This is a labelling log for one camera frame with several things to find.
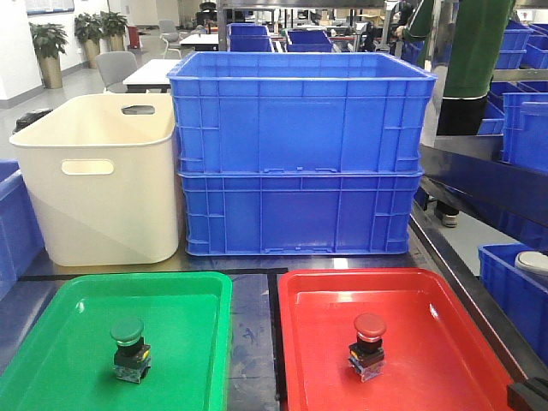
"gray chair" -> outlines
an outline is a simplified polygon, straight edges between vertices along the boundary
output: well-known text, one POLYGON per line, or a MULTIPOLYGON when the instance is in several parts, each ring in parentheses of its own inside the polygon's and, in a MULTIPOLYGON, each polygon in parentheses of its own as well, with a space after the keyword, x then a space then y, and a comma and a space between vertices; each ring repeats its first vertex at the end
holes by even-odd
POLYGON ((160 20, 158 22, 160 27, 160 38, 165 43, 164 58, 167 56, 168 51, 176 51, 181 57, 181 44, 182 34, 177 32, 177 27, 172 20, 160 20))
POLYGON ((122 82, 137 70, 137 60, 131 51, 109 51, 95 57, 104 83, 104 92, 127 92, 122 82))

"shoe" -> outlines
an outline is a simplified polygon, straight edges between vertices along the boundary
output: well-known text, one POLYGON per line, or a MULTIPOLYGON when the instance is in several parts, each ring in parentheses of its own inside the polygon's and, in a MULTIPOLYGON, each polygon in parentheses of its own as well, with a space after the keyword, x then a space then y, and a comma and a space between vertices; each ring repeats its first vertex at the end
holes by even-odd
POLYGON ((437 208, 434 210, 434 216, 439 218, 442 222, 442 225, 449 229, 454 229, 458 224, 458 221, 457 221, 458 216, 450 216, 449 214, 443 214, 437 208))

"bin handle hole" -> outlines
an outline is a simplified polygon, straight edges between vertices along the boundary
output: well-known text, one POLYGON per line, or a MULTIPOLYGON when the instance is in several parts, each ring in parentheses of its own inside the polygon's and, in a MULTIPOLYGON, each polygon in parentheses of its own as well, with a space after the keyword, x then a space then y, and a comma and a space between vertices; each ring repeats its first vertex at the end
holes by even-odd
POLYGON ((63 160, 61 171, 68 176, 105 176, 114 172, 114 164, 110 160, 63 160))
POLYGON ((156 110, 153 106, 146 104, 126 105, 122 107, 122 114, 126 116, 150 116, 155 112, 156 110))

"white table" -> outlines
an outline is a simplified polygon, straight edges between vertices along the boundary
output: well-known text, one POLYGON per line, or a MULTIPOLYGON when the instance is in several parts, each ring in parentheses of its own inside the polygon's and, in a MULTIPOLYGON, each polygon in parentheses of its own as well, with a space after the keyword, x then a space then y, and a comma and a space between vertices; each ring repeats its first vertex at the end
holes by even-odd
POLYGON ((181 60, 154 59, 138 68, 122 83, 128 86, 128 92, 144 92, 151 88, 159 88, 167 92, 170 79, 167 74, 181 60))
POLYGON ((191 34, 181 40, 181 45, 193 46, 196 51, 218 51, 219 35, 214 34, 191 34))

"blue plastic crate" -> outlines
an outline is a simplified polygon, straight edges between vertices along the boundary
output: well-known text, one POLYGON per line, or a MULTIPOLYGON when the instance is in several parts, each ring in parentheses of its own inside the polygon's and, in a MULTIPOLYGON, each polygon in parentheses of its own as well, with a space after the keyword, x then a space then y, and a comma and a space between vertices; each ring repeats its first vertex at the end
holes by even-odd
POLYGON ((0 299, 43 247, 19 165, 0 160, 0 299))
POLYGON ((266 36, 268 28, 253 23, 232 23, 227 26, 229 36, 266 36))
POLYGON ((535 23, 535 24, 531 24, 529 27, 533 29, 535 32, 548 35, 548 24, 546 23, 535 23))
POLYGON ((537 355, 548 365, 548 281, 515 268, 515 257, 531 248, 499 244, 479 248, 481 282, 537 355))
POLYGON ((265 36, 230 36, 229 51, 273 52, 270 37, 265 36))
POLYGON ((406 253, 409 213, 421 174, 183 174, 187 251, 406 253))
POLYGON ((548 92, 548 81, 520 81, 517 86, 524 92, 548 92))
POLYGON ((404 43, 402 47, 402 60, 411 64, 416 64, 419 61, 419 55, 424 47, 425 42, 404 43))
POLYGON ((478 135, 501 134, 504 126, 504 113, 491 101, 487 102, 484 118, 479 126, 478 135))
POLYGON ((518 86, 514 86, 512 83, 506 81, 497 81, 491 83, 491 89, 489 91, 489 101, 491 101, 495 107, 499 110, 504 110, 504 94, 508 92, 524 92, 518 86))
POLYGON ((506 161, 548 173, 548 102, 521 105, 521 127, 513 132, 506 161))
POLYGON ((548 69, 548 36, 531 36, 523 62, 535 69, 548 69))
POLYGON ((435 76, 380 53, 194 53, 169 74, 181 172, 415 172, 435 76))
MULTIPOLYGON (((525 103, 548 103, 548 93, 544 92, 522 92, 522 93, 506 93, 504 94, 504 128, 503 128, 503 161, 511 164, 515 164, 515 153, 523 152, 522 147, 530 145, 531 143, 524 140, 522 133, 523 130, 531 127, 535 127, 534 124, 538 121, 542 122, 543 117, 539 116, 538 119, 526 116, 522 112, 523 105, 525 103)), ((531 133, 538 133, 542 135, 542 129, 531 128, 531 133)))
POLYGON ((504 30, 503 43, 501 51, 522 51, 529 40, 533 29, 523 26, 515 21, 509 21, 506 30, 504 30))
POLYGON ((308 51, 320 51, 331 53, 333 43, 327 37, 324 30, 288 30, 288 51, 294 53, 303 53, 308 51))
POLYGON ((518 69, 526 51, 499 51, 495 69, 518 69))

